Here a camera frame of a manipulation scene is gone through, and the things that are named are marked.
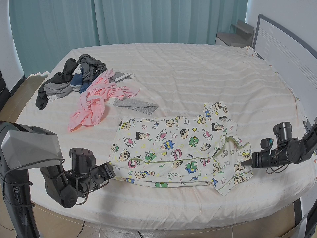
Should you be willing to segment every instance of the mattress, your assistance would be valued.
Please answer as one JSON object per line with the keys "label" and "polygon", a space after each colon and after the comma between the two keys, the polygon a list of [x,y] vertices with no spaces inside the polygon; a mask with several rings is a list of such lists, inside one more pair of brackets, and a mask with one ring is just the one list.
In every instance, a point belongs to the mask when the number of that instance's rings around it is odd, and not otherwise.
{"label": "mattress", "polygon": [[[74,147],[90,149],[98,165],[108,161],[122,117],[192,117],[200,114],[205,102],[226,103],[237,122],[237,134],[251,143],[252,151],[260,151],[261,139],[275,139],[273,126],[280,122],[291,122],[293,137],[302,137],[305,132],[291,91],[266,61],[249,54],[246,48],[155,43],[81,48],[70,51],[48,78],[62,71],[68,58],[78,59],[85,53],[114,71],[134,73],[136,77],[118,85],[140,88],[135,98],[157,103],[159,108],[148,116],[106,104],[100,124],[68,132],[69,116],[77,109],[79,93],[72,92],[39,110],[35,106],[36,92],[17,123],[57,133],[66,170],[71,168],[69,149]],[[84,205],[69,209],[46,194],[39,169],[29,172],[32,200],[57,213],[117,228],[177,230],[222,227],[278,211],[315,183],[314,161],[315,157],[272,175],[267,175],[265,169],[254,169],[251,179],[226,196],[213,186],[151,188],[112,179],[89,194]]]}

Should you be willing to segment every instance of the white headboard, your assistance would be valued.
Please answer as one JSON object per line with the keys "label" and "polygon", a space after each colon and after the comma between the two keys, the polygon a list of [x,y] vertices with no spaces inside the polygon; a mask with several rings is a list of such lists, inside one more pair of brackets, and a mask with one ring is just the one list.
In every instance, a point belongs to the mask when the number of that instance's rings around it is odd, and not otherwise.
{"label": "white headboard", "polygon": [[313,124],[317,116],[317,52],[262,14],[259,14],[253,48],[293,89]]}

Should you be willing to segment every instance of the tiled floor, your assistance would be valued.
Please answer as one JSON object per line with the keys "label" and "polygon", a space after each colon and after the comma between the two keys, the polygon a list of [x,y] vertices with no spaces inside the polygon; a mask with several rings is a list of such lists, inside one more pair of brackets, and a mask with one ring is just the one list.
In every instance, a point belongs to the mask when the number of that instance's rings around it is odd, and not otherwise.
{"label": "tiled floor", "polygon": [[[15,122],[26,103],[40,86],[45,77],[35,76],[28,78],[6,103],[0,112],[0,120]],[[82,221],[66,217],[52,212],[39,205],[33,209],[40,232],[45,238],[73,237],[81,230]],[[293,204],[279,210],[271,216],[240,223],[223,228],[206,228],[201,230],[179,230],[179,231],[142,231],[144,238],[274,238],[282,236],[288,238],[295,225]],[[0,238],[15,238],[16,233],[10,221],[6,206],[0,199]],[[84,229],[78,238],[138,238],[134,230],[122,230],[93,223],[85,223]]]}

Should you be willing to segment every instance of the curtain fold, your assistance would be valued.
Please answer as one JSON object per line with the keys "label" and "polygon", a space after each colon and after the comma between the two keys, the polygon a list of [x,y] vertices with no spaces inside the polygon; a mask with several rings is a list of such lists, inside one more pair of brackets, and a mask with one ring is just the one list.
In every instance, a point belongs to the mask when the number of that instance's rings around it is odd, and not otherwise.
{"label": "curtain fold", "polygon": [[51,71],[71,49],[118,43],[215,44],[245,20],[248,0],[9,0],[26,76]]}

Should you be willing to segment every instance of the white wall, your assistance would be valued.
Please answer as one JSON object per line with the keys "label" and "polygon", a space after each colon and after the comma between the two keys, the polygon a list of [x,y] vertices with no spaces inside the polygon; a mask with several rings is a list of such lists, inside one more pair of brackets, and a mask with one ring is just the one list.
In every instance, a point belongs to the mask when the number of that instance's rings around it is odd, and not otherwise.
{"label": "white wall", "polygon": [[317,0],[248,0],[246,22],[256,28],[261,13],[317,50],[316,12]]}
{"label": "white wall", "polygon": [[9,18],[9,0],[0,0],[0,70],[9,91],[24,75],[13,42]]}

